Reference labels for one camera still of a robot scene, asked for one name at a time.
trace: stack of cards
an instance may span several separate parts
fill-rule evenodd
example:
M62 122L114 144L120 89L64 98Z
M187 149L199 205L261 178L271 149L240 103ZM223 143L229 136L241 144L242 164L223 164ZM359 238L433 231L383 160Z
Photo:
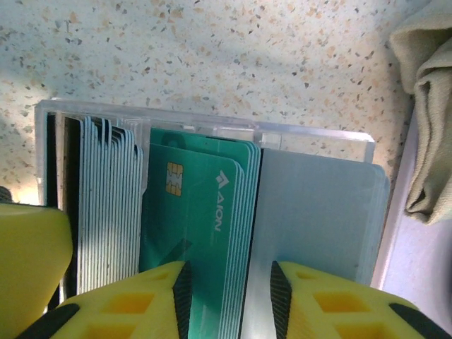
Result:
M190 260L190 338L237 338L261 151L152 129L140 270Z
M276 338L268 284L273 261L369 285L388 194L378 165L264 150L242 338Z
M131 131L90 117L79 125L77 294L137 274L143 170Z

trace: card chip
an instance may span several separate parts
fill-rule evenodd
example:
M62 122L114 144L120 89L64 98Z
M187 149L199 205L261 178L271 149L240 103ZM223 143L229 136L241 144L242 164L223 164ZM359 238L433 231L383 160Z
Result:
M184 166L175 164L173 162L167 163L167 185L166 191L175 196L182 194L182 175L184 173Z

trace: black rubber strip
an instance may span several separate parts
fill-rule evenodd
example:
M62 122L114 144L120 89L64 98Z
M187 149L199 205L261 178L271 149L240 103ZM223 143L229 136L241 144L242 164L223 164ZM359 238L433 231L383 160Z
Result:
M77 304L57 307L36 320L16 339L50 339L79 309Z
M182 267L172 288L174 295L174 308L176 309L177 329L179 339L188 339L191 296L193 293L191 279L191 265L187 261Z
M272 262L271 265L270 298L273 319L275 320L276 338L285 339L289 327L292 287L276 261Z
M389 304L389 307L425 339L452 339L445 330L422 312L397 303Z

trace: aion logo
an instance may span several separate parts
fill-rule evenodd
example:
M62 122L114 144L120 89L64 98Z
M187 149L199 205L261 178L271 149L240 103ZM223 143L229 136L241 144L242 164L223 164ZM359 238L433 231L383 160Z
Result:
M223 219L223 205L221 204L225 197L221 194L221 189L229 184L228 178L225 176L225 173L220 170L220 175L217 177L218 183L218 195L217 195L217 210L215 212L215 231L221 232L221 224Z

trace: yellow object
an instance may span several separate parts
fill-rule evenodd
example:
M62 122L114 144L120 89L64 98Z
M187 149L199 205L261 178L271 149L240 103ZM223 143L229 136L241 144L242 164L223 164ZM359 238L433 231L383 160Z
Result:
M41 317L71 256L64 213L0 203L0 338L15 338Z
M285 284L292 290L286 326L284 313L288 299L285 296L288 294ZM416 307L389 293L288 262L273 264L271 285L278 338L423 338L397 316L389 304Z
M191 271L187 263L168 263L61 305L65 304L77 304L80 310L52 339L186 338Z

